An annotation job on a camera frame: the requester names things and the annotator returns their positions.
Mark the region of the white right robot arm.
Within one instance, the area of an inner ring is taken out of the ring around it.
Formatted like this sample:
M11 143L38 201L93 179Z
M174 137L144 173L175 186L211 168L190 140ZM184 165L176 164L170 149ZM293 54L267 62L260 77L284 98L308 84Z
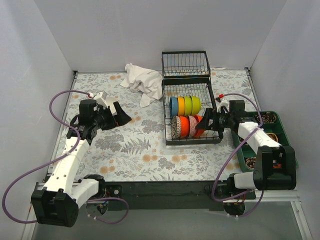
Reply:
M200 130L223 132L231 129L248 143L256 155L252 172L236 173L226 186L227 195L237 199L245 189L293 190L297 184L296 157L291 146L271 139L259 122L245 111L244 100L221 102L218 109L207 108L196 126Z

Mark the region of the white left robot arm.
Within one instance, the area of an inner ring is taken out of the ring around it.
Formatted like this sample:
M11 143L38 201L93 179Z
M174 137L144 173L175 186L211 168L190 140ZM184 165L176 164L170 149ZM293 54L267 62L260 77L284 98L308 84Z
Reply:
M39 224L72 227L78 218L79 209L87 201L111 200L101 175L89 174L77 186L73 183L82 158L98 131L111 130L130 121L131 117L113 97L80 102L79 113L72 118L66 135L65 156L57 162L42 189L34 190L31 195Z

